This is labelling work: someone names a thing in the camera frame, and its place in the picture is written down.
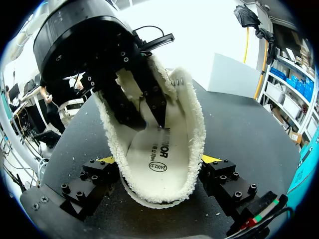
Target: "person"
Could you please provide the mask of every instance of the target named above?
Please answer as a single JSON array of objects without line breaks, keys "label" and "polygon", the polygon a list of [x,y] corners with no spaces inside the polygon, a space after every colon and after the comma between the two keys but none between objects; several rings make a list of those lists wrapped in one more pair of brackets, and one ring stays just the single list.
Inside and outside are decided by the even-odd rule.
[{"label": "person", "polygon": [[[76,81],[76,88],[83,89],[81,81]],[[47,103],[46,113],[51,124],[59,130],[61,134],[65,131],[65,126],[62,123],[59,107],[70,100],[79,98],[73,87],[70,87],[69,80],[57,80],[53,82],[40,80],[40,93]]]}]

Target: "cardboard box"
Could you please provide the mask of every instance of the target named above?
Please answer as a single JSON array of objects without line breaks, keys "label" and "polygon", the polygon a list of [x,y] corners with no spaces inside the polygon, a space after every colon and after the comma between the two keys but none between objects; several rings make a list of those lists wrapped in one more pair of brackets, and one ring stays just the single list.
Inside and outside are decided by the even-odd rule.
[{"label": "cardboard box", "polygon": [[291,129],[290,129],[290,132],[289,132],[289,137],[291,138],[291,140],[293,142],[295,142],[297,144],[301,143],[302,135],[299,134],[299,133],[293,132]]}]

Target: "blue storage bin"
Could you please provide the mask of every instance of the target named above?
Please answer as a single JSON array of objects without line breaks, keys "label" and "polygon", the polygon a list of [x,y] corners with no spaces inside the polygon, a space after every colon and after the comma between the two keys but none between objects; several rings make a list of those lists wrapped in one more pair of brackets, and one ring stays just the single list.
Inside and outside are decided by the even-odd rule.
[{"label": "blue storage bin", "polygon": [[313,91],[309,91],[307,90],[307,88],[305,88],[304,97],[307,99],[307,101],[310,102],[312,96],[313,96]]},{"label": "blue storage bin", "polygon": [[284,81],[286,80],[286,75],[285,75],[283,72],[277,70],[276,68],[272,67],[272,68],[270,69],[270,72],[273,73],[273,74],[275,74],[275,75],[278,76],[279,78],[283,79]]},{"label": "blue storage bin", "polygon": [[286,81],[287,81],[287,83],[289,85],[291,85],[292,87],[296,88],[297,80],[286,78]]},{"label": "blue storage bin", "polygon": [[308,91],[311,91],[311,93],[314,90],[314,82],[310,80],[308,77],[306,78],[306,89]]},{"label": "blue storage bin", "polygon": [[302,81],[297,81],[296,90],[299,91],[301,94],[304,93],[305,87],[306,87],[306,86],[305,86],[304,82],[302,82]]}]

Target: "black work surface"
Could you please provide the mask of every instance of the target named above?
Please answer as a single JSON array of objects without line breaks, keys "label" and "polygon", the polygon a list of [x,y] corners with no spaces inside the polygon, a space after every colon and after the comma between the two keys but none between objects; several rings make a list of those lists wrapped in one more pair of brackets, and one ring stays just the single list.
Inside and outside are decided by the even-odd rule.
[{"label": "black work surface", "polygon": [[[207,92],[196,82],[194,87],[205,117],[204,154],[234,162],[240,176],[257,184],[259,196],[270,190],[278,195],[286,193],[299,153],[273,116],[254,99]],[[60,185],[78,177],[86,161],[110,155],[99,112],[91,97],[58,142],[43,183],[60,192]],[[280,221],[275,220],[270,228],[278,227]],[[224,215],[214,198],[207,197],[200,182],[188,201],[164,210],[136,203],[118,182],[111,198],[104,198],[85,222],[133,237],[222,238],[233,220]]]}]

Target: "yellow cable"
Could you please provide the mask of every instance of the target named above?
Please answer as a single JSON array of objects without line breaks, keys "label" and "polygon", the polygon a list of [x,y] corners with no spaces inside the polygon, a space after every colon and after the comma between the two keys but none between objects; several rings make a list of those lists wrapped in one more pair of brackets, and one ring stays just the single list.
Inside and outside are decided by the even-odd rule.
[{"label": "yellow cable", "polygon": [[[267,47],[268,47],[268,41],[267,41],[267,40],[265,40],[265,41],[266,41],[266,43],[265,43],[263,72],[265,72],[265,68],[266,68]],[[260,86],[261,86],[261,83],[262,83],[262,81],[263,81],[263,77],[264,77],[264,74],[261,74],[260,77],[259,77],[259,82],[258,82],[257,89],[256,89],[256,92],[255,92],[255,96],[254,96],[254,99],[255,99],[255,100],[257,99],[257,95],[258,95],[258,92],[259,92],[259,88],[260,88]]]},{"label": "yellow cable", "polygon": [[247,50],[248,50],[248,39],[249,39],[249,28],[247,27],[246,49],[245,49],[245,55],[244,55],[244,63],[246,63]]},{"label": "yellow cable", "polygon": [[21,128],[21,131],[22,131],[22,133],[23,133],[23,136],[25,136],[25,135],[24,135],[23,128],[22,128],[22,126],[21,126],[20,117],[19,117],[19,115],[18,115],[17,113],[15,113],[15,115],[18,116],[18,120],[19,120],[19,125],[20,125],[20,128]]}]

